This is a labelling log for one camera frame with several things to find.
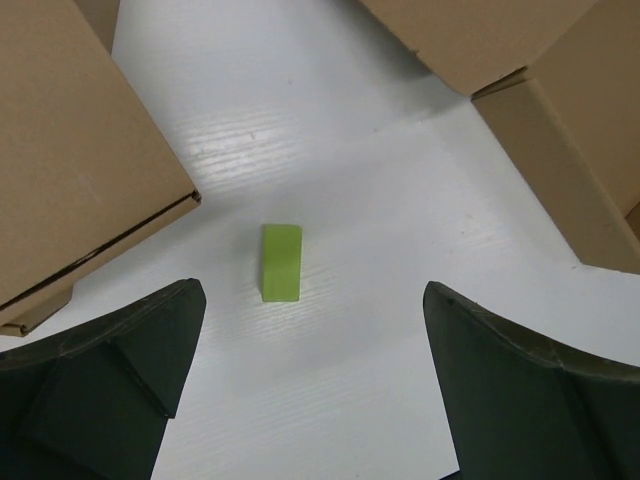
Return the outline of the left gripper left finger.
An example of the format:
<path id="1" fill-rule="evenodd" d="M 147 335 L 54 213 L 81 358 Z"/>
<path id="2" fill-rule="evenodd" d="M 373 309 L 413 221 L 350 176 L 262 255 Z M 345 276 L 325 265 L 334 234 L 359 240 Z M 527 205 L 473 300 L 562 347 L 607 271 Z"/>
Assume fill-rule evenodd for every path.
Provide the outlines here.
<path id="1" fill-rule="evenodd" d="M 4 479 L 148 479 L 206 310 L 182 279 L 1 354 Z"/>

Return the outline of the large cardboard box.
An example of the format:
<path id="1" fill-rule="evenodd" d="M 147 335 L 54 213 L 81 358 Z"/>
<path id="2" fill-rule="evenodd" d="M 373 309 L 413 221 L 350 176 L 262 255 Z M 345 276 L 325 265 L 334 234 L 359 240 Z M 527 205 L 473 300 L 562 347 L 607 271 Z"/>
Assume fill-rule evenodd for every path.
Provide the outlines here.
<path id="1" fill-rule="evenodd" d="M 469 97 L 578 259 L 639 270 L 635 1 L 370 1 Z"/>

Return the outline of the green block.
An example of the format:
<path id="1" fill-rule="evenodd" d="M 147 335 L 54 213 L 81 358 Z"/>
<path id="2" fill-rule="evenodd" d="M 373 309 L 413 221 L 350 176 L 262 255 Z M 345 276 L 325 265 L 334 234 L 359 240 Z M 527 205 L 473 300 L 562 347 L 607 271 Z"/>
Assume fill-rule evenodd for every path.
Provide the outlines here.
<path id="1" fill-rule="evenodd" d="M 264 302 L 297 302 L 301 289 L 303 230 L 298 225 L 262 226 L 260 290 Z"/>

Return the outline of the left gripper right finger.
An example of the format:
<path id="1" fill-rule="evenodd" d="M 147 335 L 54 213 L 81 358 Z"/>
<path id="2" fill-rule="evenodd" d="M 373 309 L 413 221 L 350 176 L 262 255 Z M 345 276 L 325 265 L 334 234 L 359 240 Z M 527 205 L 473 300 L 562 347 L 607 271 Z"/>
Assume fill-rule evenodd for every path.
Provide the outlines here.
<path id="1" fill-rule="evenodd" d="M 498 316 L 439 282 L 425 326 L 454 479 L 636 479 L 639 369 Z"/>

